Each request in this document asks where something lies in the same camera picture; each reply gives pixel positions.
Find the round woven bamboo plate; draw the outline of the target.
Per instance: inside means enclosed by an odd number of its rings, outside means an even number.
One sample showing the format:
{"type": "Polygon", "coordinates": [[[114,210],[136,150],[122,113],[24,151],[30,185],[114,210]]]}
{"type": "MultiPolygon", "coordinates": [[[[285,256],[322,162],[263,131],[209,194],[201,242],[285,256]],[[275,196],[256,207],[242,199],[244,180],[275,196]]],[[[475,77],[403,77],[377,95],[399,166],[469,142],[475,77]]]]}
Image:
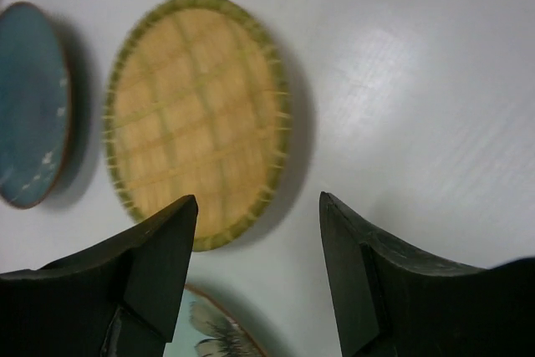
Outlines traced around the round woven bamboo plate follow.
{"type": "Polygon", "coordinates": [[[193,195],[193,248],[240,237],[286,166],[292,99],[269,32],[230,0],[165,0],[115,55],[102,114],[110,180],[134,222],[193,195]]]}

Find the light green flower plate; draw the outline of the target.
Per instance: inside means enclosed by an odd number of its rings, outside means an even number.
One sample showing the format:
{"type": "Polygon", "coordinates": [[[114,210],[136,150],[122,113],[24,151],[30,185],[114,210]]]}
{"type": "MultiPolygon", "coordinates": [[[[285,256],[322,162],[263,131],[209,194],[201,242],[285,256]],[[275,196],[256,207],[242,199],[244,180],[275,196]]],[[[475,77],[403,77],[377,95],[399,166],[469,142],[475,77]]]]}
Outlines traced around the light green flower plate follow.
{"type": "Polygon", "coordinates": [[[216,300],[199,288],[185,286],[175,333],[165,347],[165,356],[262,357],[265,354],[216,300]]]}

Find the dark teal round plate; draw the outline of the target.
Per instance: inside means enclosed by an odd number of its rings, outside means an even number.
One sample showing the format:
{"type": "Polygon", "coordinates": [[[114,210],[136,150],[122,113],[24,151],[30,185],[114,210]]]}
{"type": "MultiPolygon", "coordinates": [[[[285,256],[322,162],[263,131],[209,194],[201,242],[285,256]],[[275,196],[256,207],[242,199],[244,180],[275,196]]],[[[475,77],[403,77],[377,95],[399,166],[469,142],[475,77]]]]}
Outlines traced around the dark teal round plate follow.
{"type": "Polygon", "coordinates": [[[78,130],[77,62],[56,18],[17,1],[1,12],[1,200],[18,210],[59,186],[78,130]]]}

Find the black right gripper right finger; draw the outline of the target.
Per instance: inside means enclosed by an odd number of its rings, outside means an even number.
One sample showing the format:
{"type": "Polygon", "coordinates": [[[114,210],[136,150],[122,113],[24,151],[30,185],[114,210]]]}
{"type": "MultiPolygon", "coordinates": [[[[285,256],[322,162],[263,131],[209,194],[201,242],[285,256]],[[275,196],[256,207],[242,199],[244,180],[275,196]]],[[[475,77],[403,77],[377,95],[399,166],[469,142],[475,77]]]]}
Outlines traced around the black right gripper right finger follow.
{"type": "Polygon", "coordinates": [[[531,356],[534,261],[485,269],[438,257],[336,196],[319,221],[345,356],[531,356]]]}

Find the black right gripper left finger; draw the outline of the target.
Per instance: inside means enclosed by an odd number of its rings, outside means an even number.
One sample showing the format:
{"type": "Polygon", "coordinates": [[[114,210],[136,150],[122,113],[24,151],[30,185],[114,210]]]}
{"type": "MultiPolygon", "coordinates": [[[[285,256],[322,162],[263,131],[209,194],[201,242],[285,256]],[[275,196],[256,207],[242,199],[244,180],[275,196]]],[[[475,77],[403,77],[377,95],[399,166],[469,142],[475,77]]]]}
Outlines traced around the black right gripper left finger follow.
{"type": "Polygon", "coordinates": [[[1,276],[3,356],[161,356],[196,228],[184,196],[80,252],[1,276]]]}

